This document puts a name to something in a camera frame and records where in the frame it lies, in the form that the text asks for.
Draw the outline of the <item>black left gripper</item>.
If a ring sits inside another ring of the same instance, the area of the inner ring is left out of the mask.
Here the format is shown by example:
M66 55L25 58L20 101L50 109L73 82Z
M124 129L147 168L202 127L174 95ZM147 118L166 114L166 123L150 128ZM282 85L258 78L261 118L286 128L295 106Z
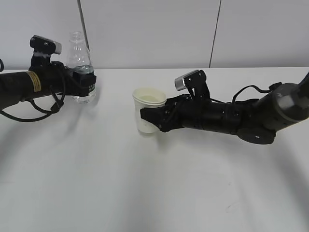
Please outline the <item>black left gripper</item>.
M28 74L33 90L31 96L43 97L52 93L86 97L95 90L97 76L94 71L87 74L71 72L62 62L51 61L50 55L34 54Z

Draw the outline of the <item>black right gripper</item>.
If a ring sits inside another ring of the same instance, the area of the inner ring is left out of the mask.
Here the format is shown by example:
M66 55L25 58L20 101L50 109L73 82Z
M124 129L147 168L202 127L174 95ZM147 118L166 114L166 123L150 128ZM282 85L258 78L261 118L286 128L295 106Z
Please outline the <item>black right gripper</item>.
M160 108L143 108L140 116L157 126L161 132L190 128L203 130L203 112L210 106L211 100L194 100L188 95L168 98Z

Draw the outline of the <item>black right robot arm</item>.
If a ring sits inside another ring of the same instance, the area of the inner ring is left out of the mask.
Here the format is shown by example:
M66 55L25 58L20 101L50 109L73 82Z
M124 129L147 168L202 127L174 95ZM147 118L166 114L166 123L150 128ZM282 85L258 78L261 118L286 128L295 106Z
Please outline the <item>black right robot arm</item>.
M161 107L145 107L140 116L161 132L191 128L236 135L258 145L274 142L276 133L309 117L309 77L298 83L274 83L268 90L252 87L265 96L237 101L241 89L230 102L214 100L206 84L206 74L195 70L175 79L177 90L188 94L167 99Z

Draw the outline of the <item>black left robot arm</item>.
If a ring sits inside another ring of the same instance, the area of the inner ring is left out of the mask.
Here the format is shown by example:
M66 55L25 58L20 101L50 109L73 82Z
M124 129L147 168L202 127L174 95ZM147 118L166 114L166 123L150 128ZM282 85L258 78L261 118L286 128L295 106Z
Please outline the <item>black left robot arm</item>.
M80 74L59 61L33 57L27 71L0 75L0 108L3 110L20 102L56 95L86 97L94 90L94 72Z

